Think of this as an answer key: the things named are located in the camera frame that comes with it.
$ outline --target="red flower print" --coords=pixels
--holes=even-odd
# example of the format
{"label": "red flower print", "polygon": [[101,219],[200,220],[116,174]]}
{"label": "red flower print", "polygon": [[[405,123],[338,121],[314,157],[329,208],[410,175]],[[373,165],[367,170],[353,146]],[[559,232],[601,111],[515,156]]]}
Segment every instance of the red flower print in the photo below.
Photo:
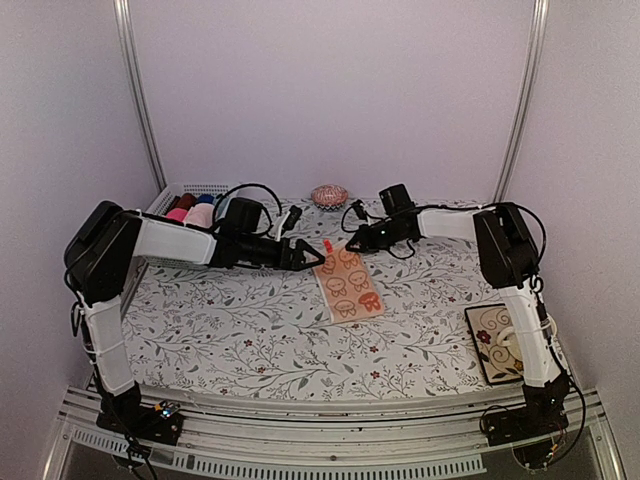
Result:
{"label": "red flower print", "polygon": [[491,342],[491,335],[489,335],[486,330],[480,330],[478,333],[476,333],[476,337],[482,343],[486,343],[487,345],[489,345],[489,343]]}

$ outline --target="orange print on cloth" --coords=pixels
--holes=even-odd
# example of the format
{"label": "orange print on cloth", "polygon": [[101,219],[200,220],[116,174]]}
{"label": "orange print on cloth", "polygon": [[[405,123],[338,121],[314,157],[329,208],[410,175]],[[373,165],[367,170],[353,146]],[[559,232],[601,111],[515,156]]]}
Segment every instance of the orange print on cloth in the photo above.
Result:
{"label": "orange print on cloth", "polygon": [[329,306],[332,323],[352,322],[384,313],[384,304],[360,255],[334,248],[324,265],[313,269]]}

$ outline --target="floral tablecloth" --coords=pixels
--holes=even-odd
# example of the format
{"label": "floral tablecloth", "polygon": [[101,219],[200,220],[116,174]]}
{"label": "floral tablecloth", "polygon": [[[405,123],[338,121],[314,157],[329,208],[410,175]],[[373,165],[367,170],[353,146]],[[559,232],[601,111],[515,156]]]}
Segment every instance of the floral tablecloth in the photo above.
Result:
{"label": "floral tablecloth", "polygon": [[[294,203],[304,212],[288,236],[318,249],[324,238],[346,238],[342,212]],[[498,300],[480,274],[475,245],[422,239],[415,247],[404,261],[386,252],[363,256],[386,311],[358,323],[331,324],[311,271],[150,266],[123,324],[134,376],[154,386],[284,400],[491,388],[463,314]]]}

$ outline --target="white wall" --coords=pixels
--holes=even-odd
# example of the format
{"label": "white wall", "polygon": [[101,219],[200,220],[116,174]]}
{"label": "white wall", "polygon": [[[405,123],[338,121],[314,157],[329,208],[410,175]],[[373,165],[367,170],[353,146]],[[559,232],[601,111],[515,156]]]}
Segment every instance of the white wall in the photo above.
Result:
{"label": "white wall", "polygon": [[62,254],[104,198],[153,198],[110,1],[0,2],[0,478],[33,479],[65,387]]}
{"label": "white wall", "polygon": [[549,231],[545,299],[640,478],[640,4],[552,2],[510,197]]}
{"label": "white wall", "polygon": [[488,200],[532,0],[140,0],[132,19],[171,181],[307,196]]}

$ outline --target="white backdrop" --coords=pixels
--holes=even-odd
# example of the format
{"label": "white backdrop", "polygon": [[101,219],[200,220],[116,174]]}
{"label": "white backdrop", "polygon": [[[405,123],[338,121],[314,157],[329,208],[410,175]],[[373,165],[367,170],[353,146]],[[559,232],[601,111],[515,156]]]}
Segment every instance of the white backdrop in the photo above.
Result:
{"label": "white backdrop", "polygon": [[533,3],[132,2],[167,178],[488,200]]}

